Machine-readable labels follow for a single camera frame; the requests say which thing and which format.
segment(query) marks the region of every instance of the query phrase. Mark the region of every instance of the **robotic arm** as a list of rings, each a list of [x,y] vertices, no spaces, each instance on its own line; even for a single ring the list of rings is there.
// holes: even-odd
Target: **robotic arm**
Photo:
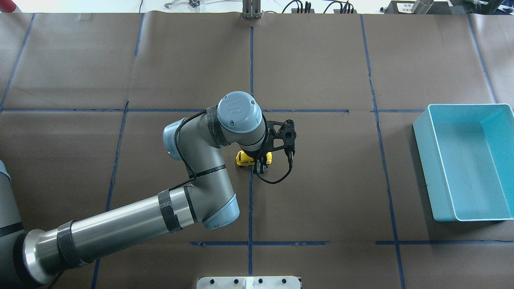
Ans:
[[[256,160],[256,166],[265,163],[267,152],[283,149],[290,172],[294,128],[292,120],[266,121],[253,97],[231,92],[217,106],[164,129],[168,154],[185,163],[189,180],[146,200],[50,231],[24,233],[21,225],[13,227],[20,216],[7,171],[0,170],[0,287],[39,287],[59,272],[199,221],[208,229],[232,223],[239,216],[239,207],[221,148],[237,142]],[[273,140],[277,138],[284,140],[284,145],[275,148]]]

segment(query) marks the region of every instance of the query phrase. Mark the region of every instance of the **yellow toy car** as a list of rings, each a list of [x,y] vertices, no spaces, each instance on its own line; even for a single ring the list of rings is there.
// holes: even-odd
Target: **yellow toy car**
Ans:
[[[271,152],[269,152],[266,154],[266,164],[270,165],[272,161],[272,154]],[[245,154],[243,150],[240,150],[235,156],[235,163],[240,167],[252,167],[253,165],[255,165],[255,161],[253,160],[253,158]]]

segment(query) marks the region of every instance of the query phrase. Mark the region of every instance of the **blue tape line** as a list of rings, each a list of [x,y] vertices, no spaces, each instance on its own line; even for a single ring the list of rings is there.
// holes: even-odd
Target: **blue tape line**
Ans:
[[[253,167],[250,167],[250,190],[248,193],[248,276],[253,275]]]
[[[190,242],[193,247],[202,246],[248,246],[247,241]],[[252,246],[324,246],[330,241],[252,241]]]
[[[199,113],[201,109],[130,109],[130,113]]]
[[[5,109],[4,112],[18,113],[116,113],[122,109]]]
[[[18,68],[20,59],[22,58],[22,53],[23,53],[23,50],[25,49],[25,45],[27,45],[27,40],[29,38],[30,31],[32,30],[32,26],[34,25],[34,19],[35,19],[35,13],[32,15],[32,19],[30,20],[29,28],[27,28],[27,33],[25,34],[25,38],[23,39],[22,46],[20,48],[20,51],[18,52],[18,57],[16,57],[16,62],[14,63],[14,66],[12,68],[11,76],[9,77],[9,81],[7,82],[7,86],[5,87],[4,96],[2,98],[2,101],[0,102],[0,112],[4,109],[4,104],[5,104],[5,101],[7,100],[7,95],[9,94],[9,91],[11,90],[12,80],[14,78],[14,75],[16,74],[16,69]]]
[[[113,174],[111,175],[111,184],[109,186],[109,195],[107,195],[107,205],[105,206],[106,212],[111,209],[111,199],[113,197],[113,191],[114,191],[114,179],[116,178],[116,171],[118,170],[118,161],[120,159],[121,138],[123,137],[123,131],[125,130],[125,121],[127,119],[128,107],[129,107],[129,102],[127,101],[127,103],[125,104],[125,109],[123,111],[123,118],[121,120],[120,136],[118,137],[118,146],[116,147],[116,156],[114,158]]]
[[[263,113],[350,113],[349,110],[262,110]]]
[[[496,99],[496,94],[494,93],[494,90],[492,89],[491,80],[489,79],[489,73],[487,73],[487,69],[485,68],[484,59],[482,58],[482,52],[480,51],[479,43],[476,41],[476,35],[475,35],[475,29],[473,28],[473,21],[471,21],[471,15],[468,16],[468,22],[469,22],[469,28],[471,29],[471,37],[473,38],[473,43],[475,44],[476,51],[479,54],[480,64],[482,65],[482,70],[485,74],[485,79],[487,81],[487,86],[489,87],[489,91],[491,91],[492,99],[494,103],[498,103],[498,100]]]
[[[372,78],[371,78],[370,53],[368,51],[368,41],[366,39],[366,29],[364,27],[364,17],[362,14],[360,15],[360,25],[362,28],[362,39],[364,41],[364,51],[366,53],[366,64],[368,66],[368,77],[369,77],[369,81],[370,81],[371,95],[373,96],[373,108],[374,108],[374,114],[375,114],[375,122],[377,125],[378,142],[380,144],[380,154],[382,155],[382,165],[383,165],[383,170],[384,170],[384,174],[385,174],[385,182],[387,184],[387,195],[389,198],[389,212],[391,215],[391,223],[393,226],[393,236],[394,236],[395,247],[396,247],[396,261],[398,263],[398,273],[400,275],[401,288],[405,289],[405,279],[403,277],[403,265],[401,263],[400,244],[398,243],[398,231],[396,229],[396,220],[394,217],[393,197],[391,196],[391,185],[389,183],[389,173],[387,170],[387,163],[386,163],[386,152],[384,150],[384,145],[383,145],[383,140],[382,140],[382,132],[380,131],[380,120],[378,118],[377,99],[375,96],[375,88],[373,87],[373,82],[372,82]]]
[[[422,113],[425,110],[378,110],[379,113]]]
[[[514,241],[501,240],[431,240],[431,241],[398,241],[400,245],[459,245],[459,244],[514,244]],[[375,245],[395,245],[394,241],[377,241]]]
[[[136,51],[134,52],[134,57],[137,57],[137,54],[139,54],[139,42],[141,42],[141,33],[143,31],[144,15],[145,15],[145,13],[141,14],[141,23],[139,24],[139,33],[137,34]]]
[[[93,273],[93,279],[91,280],[91,289],[95,289],[96,280],[98,278],[98,269],[100,268],[100,259],[97,259],[95,262],[95,271]]]
[[[253,26],[250,26],[250,94],[253,96]]]

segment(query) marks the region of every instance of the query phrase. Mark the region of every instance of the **blue bin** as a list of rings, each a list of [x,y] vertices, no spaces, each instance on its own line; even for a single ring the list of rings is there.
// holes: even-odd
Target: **blue bin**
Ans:
[[[436,221],[514,220],[508,104],[431,104],[413,126]]]

